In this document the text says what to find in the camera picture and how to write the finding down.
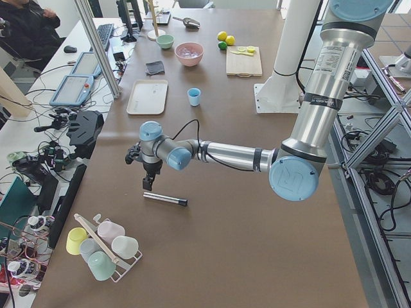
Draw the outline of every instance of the keyboard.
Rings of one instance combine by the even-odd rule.
[[[113,32],[114,24],[100,24],[97,28],[98,36],[100,37],[101,43],[105,51],[109,49],[111,33]]]

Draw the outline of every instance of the wooden cutting board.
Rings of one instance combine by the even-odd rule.
[[[263,69],[261,68],[259,48],[256,47],[254,56],[235,55],[230,52],[230,50],[237,51],[237,47],[229,46],[227,48],[227,75],[240,77],[262,76]]]

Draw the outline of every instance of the lime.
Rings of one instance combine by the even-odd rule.
[[[254,46],[249,46],[249,47],[247,47],[247,52],[248,53],[253,53],[253,52],[255,52],[256,51],[256,48],[254,47]]]
[[[227,49],[227,43],[226,42],[219,42],[218,43],[218,48],[221,50],[226,50]]]
[[[217,39],[218,40],[223,41],[226,38],[227,38],[227,32],[225,32],[225,31],[218,32],[218,34],[217,34]]]
[[[232,36],[229,35],[226,39],[225,42],[227,43],[228,46],[233,46],[236,42],[236,39]]]

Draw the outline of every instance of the black jacket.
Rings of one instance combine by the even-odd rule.
[[[60,19],[43,17],[43,9],[33,0],[24,8],[0,0],[0,17],[10,22],[11,37],[1,38],[0,46],[18,58],[50,60],[61,45],[55,28]]]

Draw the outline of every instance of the white cup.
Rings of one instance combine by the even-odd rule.
[[[111,243],[111,249],[122,259],[131,259],[139,250],[137,239],[128,236],[117,236]]]
[[[125,235],[126,230],[112,221],[103,221],[99,224],[97,228],[97,234],[100,236],[107,244],[111,245],[113,240],[119,235]]]

